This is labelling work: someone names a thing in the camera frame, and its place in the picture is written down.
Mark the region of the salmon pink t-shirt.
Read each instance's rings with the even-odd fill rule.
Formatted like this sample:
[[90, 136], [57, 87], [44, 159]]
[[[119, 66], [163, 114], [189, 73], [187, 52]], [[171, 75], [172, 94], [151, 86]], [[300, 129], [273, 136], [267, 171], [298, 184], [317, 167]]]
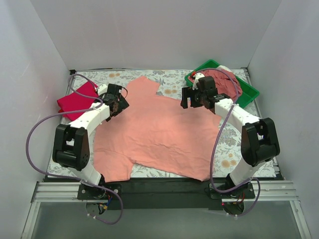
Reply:
[[105, 181], [130, 179], [134, 164], [208, 179], [220, 117], [204, 107], [183, 109], [158, 88], [146, 77], [129, 82], [129, 107], [96, 129], [93, 163]]

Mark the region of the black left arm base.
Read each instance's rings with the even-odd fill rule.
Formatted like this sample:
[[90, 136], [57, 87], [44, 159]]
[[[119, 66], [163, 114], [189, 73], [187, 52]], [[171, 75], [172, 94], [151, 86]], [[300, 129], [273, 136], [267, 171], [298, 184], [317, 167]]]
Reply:
[[89, 203], [86, 209], [90, 209], [93, 214], [98, 215], [102, 215], [110, 209], [110, 205], [113, 201], [118, 202], [118, 198], [115, 194], [84, 184], [79, 186], [77, 199]]

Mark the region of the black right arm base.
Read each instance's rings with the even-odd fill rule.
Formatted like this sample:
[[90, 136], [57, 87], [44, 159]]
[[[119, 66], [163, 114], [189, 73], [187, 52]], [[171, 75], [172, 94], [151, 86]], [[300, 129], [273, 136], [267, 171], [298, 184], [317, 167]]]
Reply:
[[221, 209], [228, 216], [239, 217], [245, 214], [245, 200], [255, 199], [255, 191], [251, 182], [248, 182], [239, 188], [220, 193], [213, 189], [212, 185], [205, 189], [205, 193], [210, 199], [220, 203]]

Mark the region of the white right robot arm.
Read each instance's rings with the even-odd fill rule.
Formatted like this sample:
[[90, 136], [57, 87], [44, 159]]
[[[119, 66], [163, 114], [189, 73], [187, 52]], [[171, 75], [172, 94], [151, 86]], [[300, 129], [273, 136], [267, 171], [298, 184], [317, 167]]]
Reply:
[[182, 88], [180, 105], [184, 109], [204, 106], [241, 133], [242, 158], [227, 175], [225, 185], [214, 187], [218, 193], [237, 198], [244, 191], [243, 185], [252, 180], [255, 172], [280, 153], [274, 121], [256, 117], [236, 105], [226, 94], [218, 93], [213, 77], [197, 73], [193, 78], [192, 87]]

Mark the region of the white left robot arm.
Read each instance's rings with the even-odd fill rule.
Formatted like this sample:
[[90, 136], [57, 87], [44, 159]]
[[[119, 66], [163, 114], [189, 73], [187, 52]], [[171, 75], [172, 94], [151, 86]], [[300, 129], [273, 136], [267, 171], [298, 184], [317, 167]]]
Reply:
[[102, 84], [89, 109], [71, 123], [60, 124], [55, 131], [52, 160], [69, 168], [79, 180], [91, 183], [89, 193], [95, 199], [105, 196], [106, 187], [100, 183], [102, 175], [90, 162], [89, 136], [129, 106], [122, 90], [127, 91], [120, 85]]

